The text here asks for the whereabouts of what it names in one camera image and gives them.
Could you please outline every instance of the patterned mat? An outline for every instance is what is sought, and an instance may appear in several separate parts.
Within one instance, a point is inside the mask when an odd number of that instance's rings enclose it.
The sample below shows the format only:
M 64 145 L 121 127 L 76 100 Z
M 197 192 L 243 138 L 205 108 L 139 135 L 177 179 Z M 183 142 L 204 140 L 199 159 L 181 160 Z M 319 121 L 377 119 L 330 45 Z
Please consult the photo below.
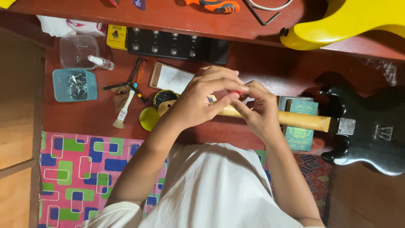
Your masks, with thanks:
M 101 211 L 123 168 L 143 140 L 43 132 L 38 228 L 78 228 Z M 256 151 L 271 181 L 265 151 Z M 331 166 L 320 156 L 294 154 L 323 215 Z M 166 161 L 147 198 L 146 216 L 158 203 Z

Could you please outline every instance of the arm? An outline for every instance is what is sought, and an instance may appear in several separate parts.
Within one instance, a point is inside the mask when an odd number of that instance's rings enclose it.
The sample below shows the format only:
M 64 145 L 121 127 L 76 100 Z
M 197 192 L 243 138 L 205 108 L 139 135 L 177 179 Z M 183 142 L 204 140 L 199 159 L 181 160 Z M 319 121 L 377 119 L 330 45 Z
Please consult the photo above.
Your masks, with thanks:
M 255 99 L 254 108 L 250 110 L 239 100 L 233 101 L 232 105 L 266 145 L 277 205 L 304 227 L 324 227 L 311 190 L 280 130 L 276 96 L 256 81 L 246 86 L 249 87 L 247 95 Z
M 208 95 L 225 88 L 248 91 L 238 74 L 223 67 L 202 68 L 201 76 L 195 77 L 188 84 L 183 94 L 159 119 L 148 138 L 131 158 L 105 206 L 122 201 L 141 206 L 155 185 L 164 160 L 180 132 L 211 120 L 232 100 L 239 98 L 239 95 L 233 92 L 209 105 Z

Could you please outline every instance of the hand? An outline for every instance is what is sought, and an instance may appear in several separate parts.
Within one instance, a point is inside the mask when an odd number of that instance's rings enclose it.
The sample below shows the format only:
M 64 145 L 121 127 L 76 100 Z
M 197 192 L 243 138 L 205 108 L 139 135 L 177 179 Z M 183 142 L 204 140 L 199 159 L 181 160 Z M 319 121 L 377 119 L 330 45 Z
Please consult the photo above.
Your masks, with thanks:
M 245 84 L 249 92 L 243 96 L 254 98 L 253 109 L 248 108 L 240 100 L 232 100 L 231 105 L 245 119 L 249 129 L 254 132 L 265 144 L 276 144 L 280 137 L 280 123 L 276 96 L 257 81 Z
M 162 117 L 166 116 L 165 118 L 169 118 L 170 121 L 175 121 L 180 131 L 211 120 L 232 100 L 238 99 L 239 94 L 228 93 L 212 105 L 208 102 L 209 95 L 223 89 L 249 91 L 238 75 L 239 72 L 224 67 L 201 68 L 174 105 Z

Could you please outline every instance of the green book cover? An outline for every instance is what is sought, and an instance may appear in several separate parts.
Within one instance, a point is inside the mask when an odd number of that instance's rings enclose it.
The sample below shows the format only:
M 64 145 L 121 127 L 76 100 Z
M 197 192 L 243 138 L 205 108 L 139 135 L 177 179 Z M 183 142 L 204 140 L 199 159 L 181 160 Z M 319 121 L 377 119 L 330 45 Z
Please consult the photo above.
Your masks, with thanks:
M 316 115 L 318 103 L 291 99 L 287 102 L 286 111 Z M 313 130 L 284 126 L 284 135 L 291 150 L 310 151 L 312 145 Z

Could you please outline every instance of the blue plastic container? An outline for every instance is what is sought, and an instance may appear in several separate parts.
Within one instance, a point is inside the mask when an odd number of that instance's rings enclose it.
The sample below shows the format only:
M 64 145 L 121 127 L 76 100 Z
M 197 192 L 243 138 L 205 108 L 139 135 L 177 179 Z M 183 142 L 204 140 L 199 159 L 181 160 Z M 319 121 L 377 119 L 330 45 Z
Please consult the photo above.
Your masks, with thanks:
M 87 98 L 76 99 L 70 94 L 69 76 L 83 74 L 86 77 Z M 52 72 L 53 90 L 55 99 L 59 102 L 68 101 L 89 101 L 97 99 L 97 82 L 96 75 L 83 69 L 56 69 Z

